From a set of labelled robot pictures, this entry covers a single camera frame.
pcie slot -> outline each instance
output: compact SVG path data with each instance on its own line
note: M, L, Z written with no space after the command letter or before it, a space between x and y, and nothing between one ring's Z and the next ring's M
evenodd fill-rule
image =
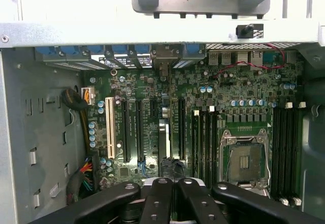
M214 185L217 183L217 137L218 137L218 128L217 128L217 113L212 113L212 138L211 138L211 184Z
M137 153L138 162L143 162L144 147L143 147L143 111L142 111L142 100L136 100L136 128L137 128Z
M115 110L114 98L105 98L108 158L115 158Z
M123 133L123 161L130 162L131 151L130 151L130 119L128 112L128 101L122 101L122 133Z
M180 160L186 160L185 156L185 99L178 100L178 147Z

mounting hole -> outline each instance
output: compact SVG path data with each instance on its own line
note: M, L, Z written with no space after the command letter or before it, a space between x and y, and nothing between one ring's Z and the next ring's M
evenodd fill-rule
M156 214L151 215L152 220L157 220L158 216Z
M215 220L215 216L213 214L210 214L208 216L209 216L209 220Z
M117 70L116 69L112 69L111 70L111 75L112 76L116 76L117 75Z

white pci slot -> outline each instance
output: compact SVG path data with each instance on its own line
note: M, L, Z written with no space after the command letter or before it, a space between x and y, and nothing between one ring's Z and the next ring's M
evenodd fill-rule
M105 98L105 107L108 158L115 158L115 110L113 97Z

red wire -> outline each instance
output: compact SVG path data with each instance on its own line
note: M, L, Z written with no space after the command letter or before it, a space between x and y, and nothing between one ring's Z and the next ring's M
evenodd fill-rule
M218 75L222 72L224 72L225 70L229 69L229 68L233 68L235 66L237 66L238 64L240 63L244 63L244 64L247 64L247 65L250 65L251 67L255 67L255 68L262 68L262 69L267 69L267 70L271 70L271 69L279 69L279 68L283 68L285 66L285 55L284 55L284 52L282 50L280 50L278 47L275 47L274 45L271 45L271 44L266 44L266 46L274 49L274 50L277 50L281 53L282 55L282 60L283 60L283 64L280 65L280 66L274 66L274 67L265 67L265 66L256 66L250 62L245 62L245 61L238 61L236 62L235 64L232 64L232 65L229 65L227 67L225 67L224 69L220 70L216 75L213 76L213 78L217 78Z

metal mesh vent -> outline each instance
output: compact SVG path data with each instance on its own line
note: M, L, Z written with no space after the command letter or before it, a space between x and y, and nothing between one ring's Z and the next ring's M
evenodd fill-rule
M275 47L286 49L299 43L272 43ZM263 44L238 44L238 45L225 45L225 44L207 44L208 50L265 50L272 49Z

